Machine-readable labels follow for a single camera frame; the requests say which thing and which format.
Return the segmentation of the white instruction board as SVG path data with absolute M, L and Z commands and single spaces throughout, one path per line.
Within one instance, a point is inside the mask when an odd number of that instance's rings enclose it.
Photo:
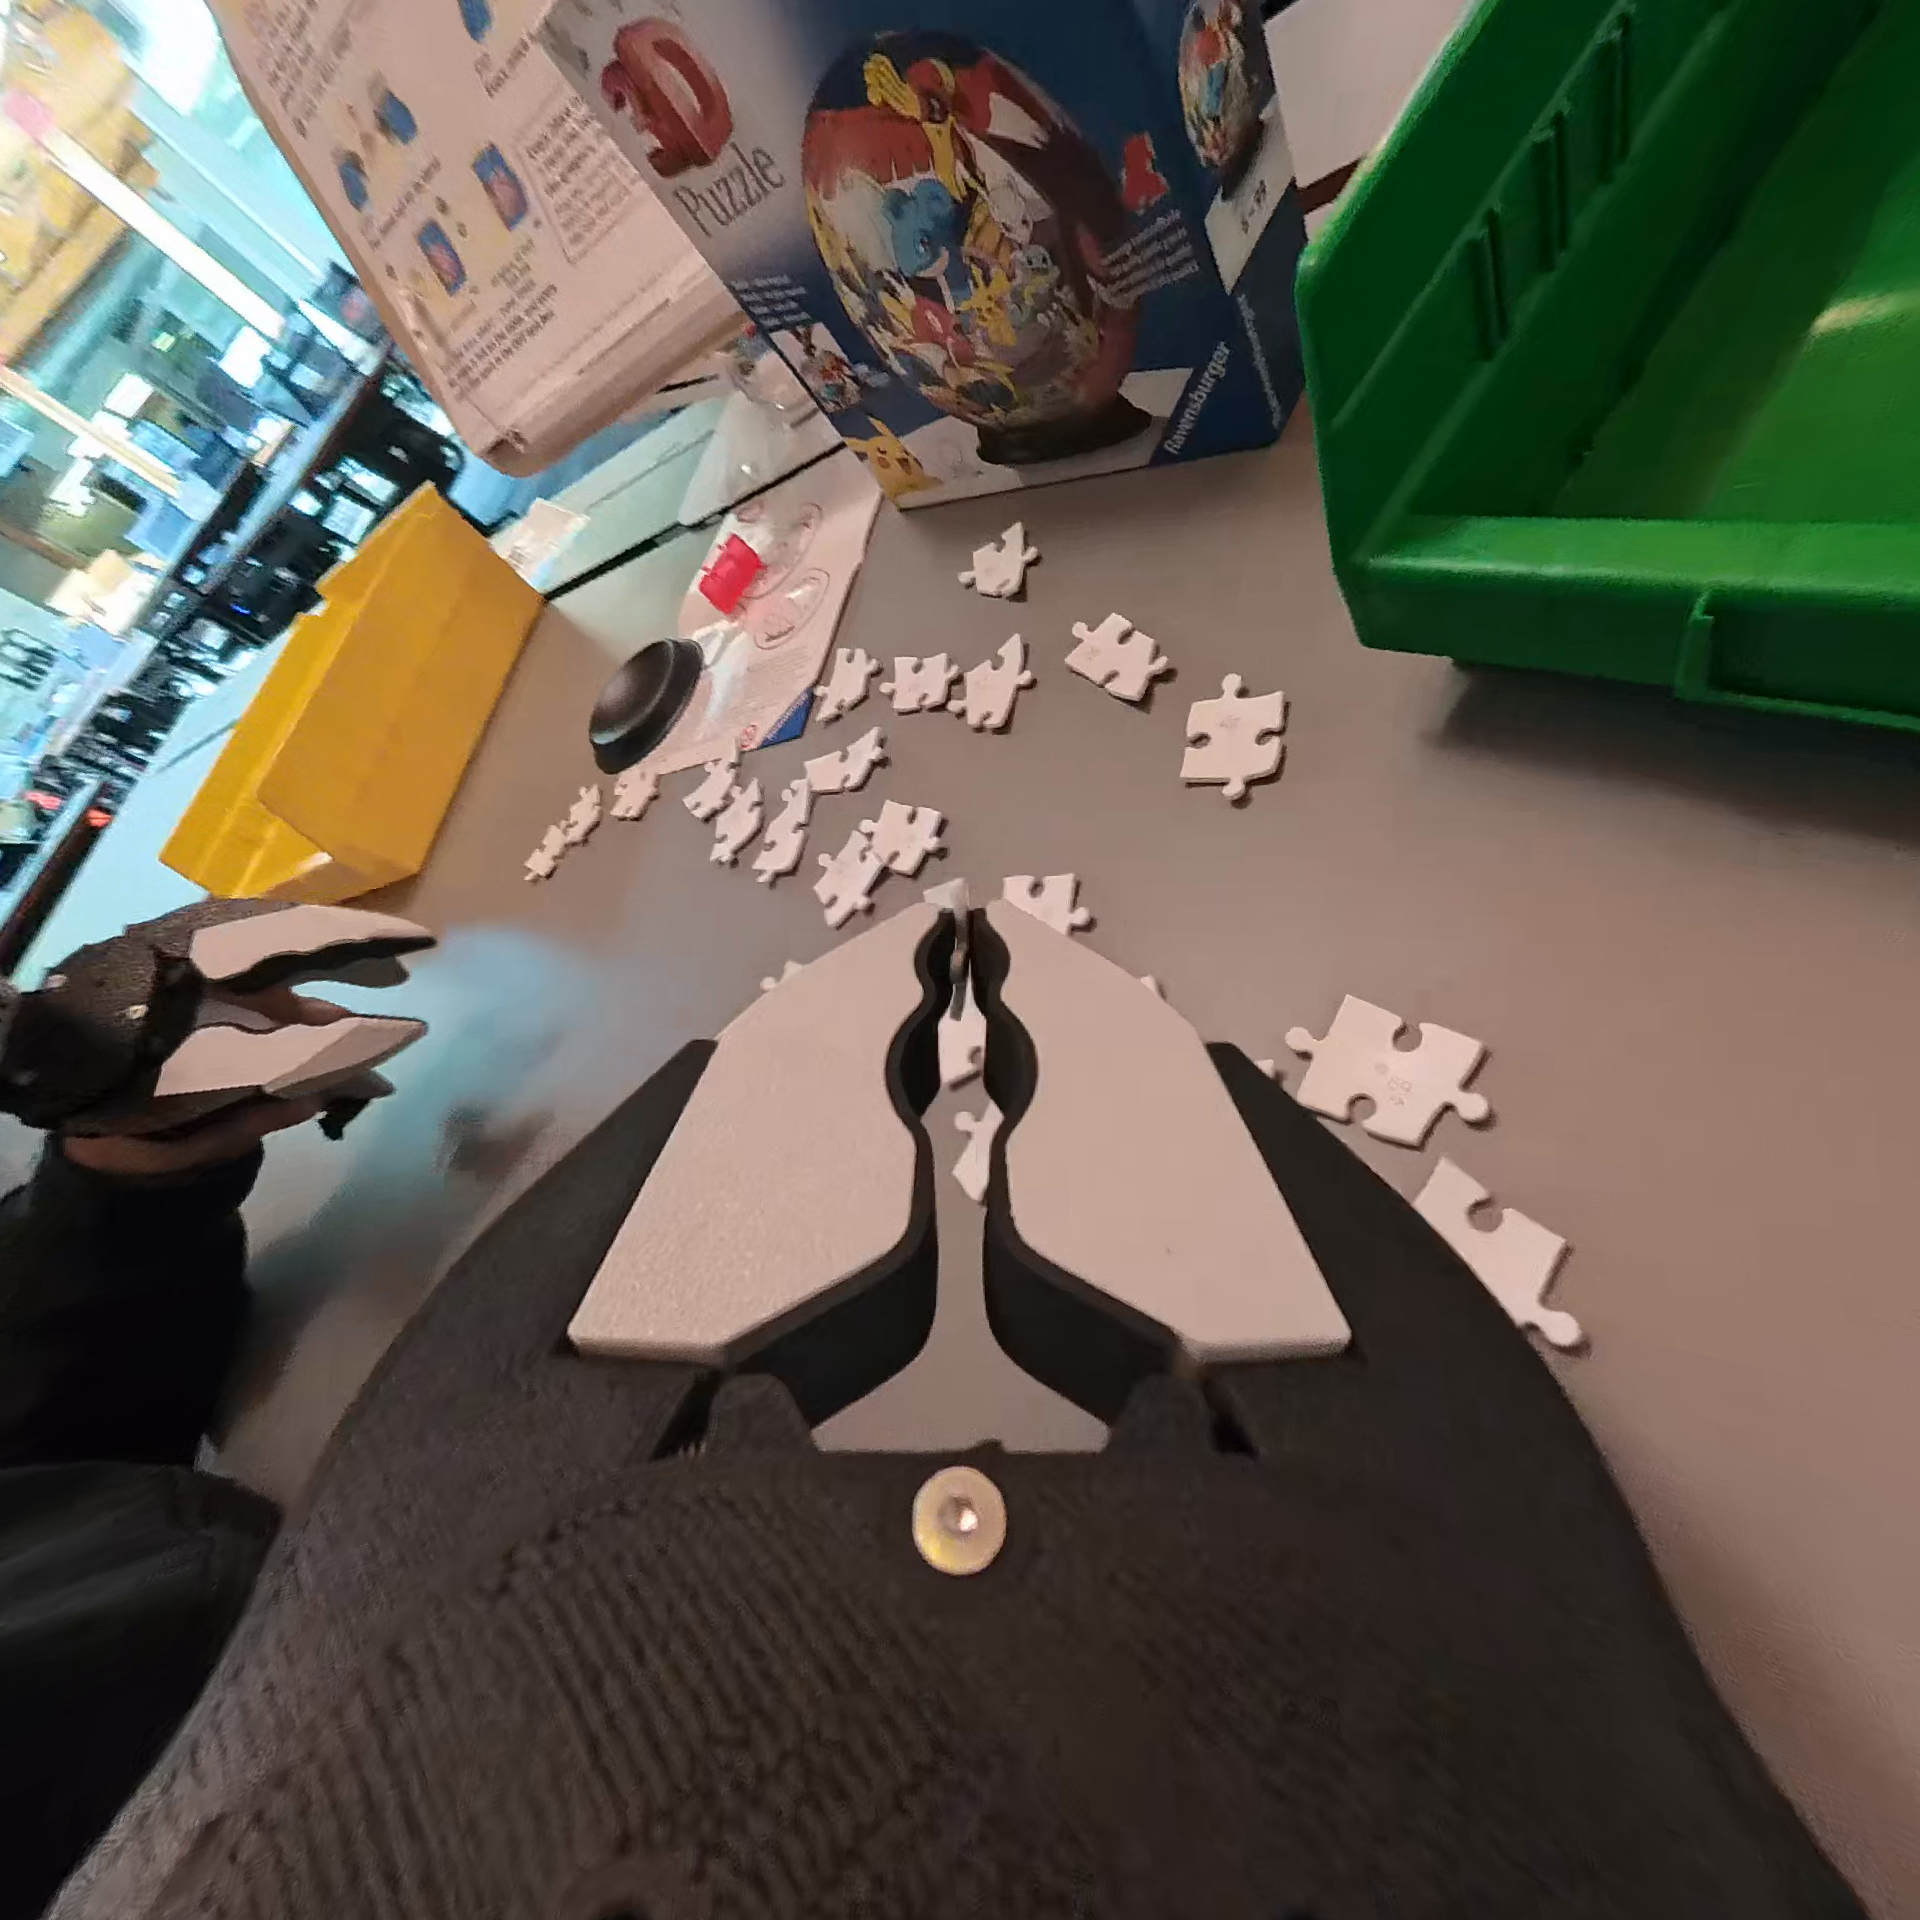
M 207 11 L 255 119 L 484 465 L 556 465 L 744 329 L 547 49 L 550 5 Z

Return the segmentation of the white instruction leaflet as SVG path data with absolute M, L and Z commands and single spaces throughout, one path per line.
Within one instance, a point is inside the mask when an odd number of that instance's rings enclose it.
M 704 649 L 704 674 L 664 742 L 646 754 L 648 773 L 736 762 L 805 730 L 879 502 L 867 467 L 837 452 L 720 522 L 679 610 L 684 637 Z M 696 595 L 725 537 L 748 540 L 763 558 L 763 574 L 731 614 L 714 613 Z

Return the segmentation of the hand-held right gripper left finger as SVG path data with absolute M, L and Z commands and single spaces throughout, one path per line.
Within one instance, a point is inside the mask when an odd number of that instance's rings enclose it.
M 828 1422 L 928 1341 L 926 1111 L 954 924 L 915 902 L 763 993 L 706 1049 L 566 1341 L 780 1380 Z

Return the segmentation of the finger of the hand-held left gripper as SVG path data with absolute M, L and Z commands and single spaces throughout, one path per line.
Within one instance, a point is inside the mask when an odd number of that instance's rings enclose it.
M 191 932 L 191 970 L 216 993 L 276 993 L 314 982 L 389 989 L 439 938 L 406 919 L 335 902 L 267 902 Z
M 389 1014 L 346 1014 L 322 1023 L 198 1026 L 160 1068 L 160 1106 L 234 1103 L 246 1098 L 378 1098 L 383 1066 L 427 1034 Z

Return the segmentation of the person's left hand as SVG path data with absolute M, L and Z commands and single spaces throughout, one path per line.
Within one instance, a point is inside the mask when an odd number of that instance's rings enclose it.
M 362 1073 L 338 1089 L 307 1094 L 255 1094 L 163 1135 L 59 1135 L 63 1157 L 84 1171 L 124 1181 L 172 1181 L 239 1162 L 269 1135 L 326 1116 L 358 1114 L 389 1083 Z

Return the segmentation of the blue puzzle box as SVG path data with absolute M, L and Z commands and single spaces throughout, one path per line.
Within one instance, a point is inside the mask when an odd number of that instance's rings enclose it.
M 1260 2 L 549 5 L 566 84 L 901 511 L 1272 444 Z

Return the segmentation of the green plastic bin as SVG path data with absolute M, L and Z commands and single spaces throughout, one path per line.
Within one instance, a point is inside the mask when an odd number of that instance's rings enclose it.
M 1363 644 L 1915 735 L 1915 2 L 1477 5 L 1298 316 Z

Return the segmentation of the black round puzzle stand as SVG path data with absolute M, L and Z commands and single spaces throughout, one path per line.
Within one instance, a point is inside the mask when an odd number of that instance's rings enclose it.
M 639 647 L 602 686 L 587 742 L 602 774 L 614 778 L 656 751 L 680 719 L 704 674 L 704 649 L 693 637 L 660 637 Z

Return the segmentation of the yellow plastic bin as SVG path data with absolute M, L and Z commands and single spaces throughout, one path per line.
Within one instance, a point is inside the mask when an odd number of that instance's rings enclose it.
M 322 578 L 160 865 L 296 905 L 418 876 L 542 613 L 440 491 L 408 494 Z

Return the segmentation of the white board stand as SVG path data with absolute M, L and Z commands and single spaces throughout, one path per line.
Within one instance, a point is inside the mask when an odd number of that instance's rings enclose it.
M 763 339 L 725 354 L 717 413 L 679 502 L 679 526 L 720 522 L 837 450 L 831 420 Z

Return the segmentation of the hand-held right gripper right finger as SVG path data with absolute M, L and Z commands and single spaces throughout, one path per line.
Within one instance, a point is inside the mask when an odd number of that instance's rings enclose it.
M 1005 1356 L 1098 1422 L 1141 1383 L 1352 1341 L 1208 1045 L 1027 913 L 968 914 L 988 1023 L 983 1297 Z

